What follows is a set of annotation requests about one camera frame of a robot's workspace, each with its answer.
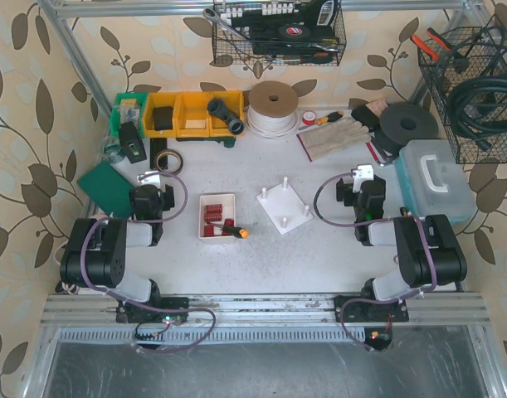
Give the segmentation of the white spring tray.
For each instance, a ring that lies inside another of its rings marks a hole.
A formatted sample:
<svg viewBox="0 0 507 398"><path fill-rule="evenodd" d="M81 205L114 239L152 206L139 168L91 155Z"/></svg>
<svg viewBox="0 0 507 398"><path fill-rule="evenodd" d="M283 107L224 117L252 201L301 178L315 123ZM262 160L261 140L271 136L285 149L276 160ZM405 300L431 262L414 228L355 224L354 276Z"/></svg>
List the white spring tray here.
<svg viewBox="0 0 507 398"><path fill-rule="evenodd" d="M232 193L207 194L199 197L198 237L206 245L230 245L235 242L232 233L223 226L236 225L235 195Z"/></svg>

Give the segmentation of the orange black screwdriver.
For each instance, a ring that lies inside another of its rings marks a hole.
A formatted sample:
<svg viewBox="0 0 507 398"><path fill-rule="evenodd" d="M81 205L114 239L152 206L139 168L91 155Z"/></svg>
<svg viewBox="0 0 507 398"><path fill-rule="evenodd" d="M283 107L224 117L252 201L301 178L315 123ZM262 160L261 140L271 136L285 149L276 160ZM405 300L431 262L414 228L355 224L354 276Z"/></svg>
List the orange black screwdriver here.
<svg viewBox="0 0 507 398"><path fill-rule="evenodd" d="M224 224L223 226L231 227L231 229L232 229L231 235L237 239L246 239L249 236L249 232L246 229L241 228L239 226L230 226L227 224Z"/></svg>

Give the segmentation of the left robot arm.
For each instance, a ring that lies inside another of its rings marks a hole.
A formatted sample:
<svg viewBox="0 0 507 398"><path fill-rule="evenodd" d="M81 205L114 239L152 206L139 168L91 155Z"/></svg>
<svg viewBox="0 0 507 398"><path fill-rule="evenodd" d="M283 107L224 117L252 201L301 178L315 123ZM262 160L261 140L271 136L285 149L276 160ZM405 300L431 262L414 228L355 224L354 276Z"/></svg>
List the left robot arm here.
<svg viewBox="0 0 507 398"><path fill-rule="evenodd" d="M175 207L173 187L142 184L129 190L132 214L75 221L61 259L61 282L111 295L121 303L164 313L158 285L126 269L129 246L156 246L163 235L163 213Z"/></svg>

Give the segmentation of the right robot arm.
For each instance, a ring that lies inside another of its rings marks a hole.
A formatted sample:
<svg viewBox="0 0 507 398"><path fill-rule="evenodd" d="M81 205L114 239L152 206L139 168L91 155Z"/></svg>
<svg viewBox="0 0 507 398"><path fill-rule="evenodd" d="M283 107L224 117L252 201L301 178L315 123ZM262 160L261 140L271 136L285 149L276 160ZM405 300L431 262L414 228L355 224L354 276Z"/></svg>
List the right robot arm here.
<svg viewBox="0 0 507 398"><path fill-rule="evenodd" d="M336 200L353 208L357 242L364 246L391 245L397 251L397 268L369 279L361 289L360 302L394 305L466 278L466 258L447 216L406 213L386 219L386 181L369 165L355 168L352 178L350 183L343 178L336 182Z"/></svg>

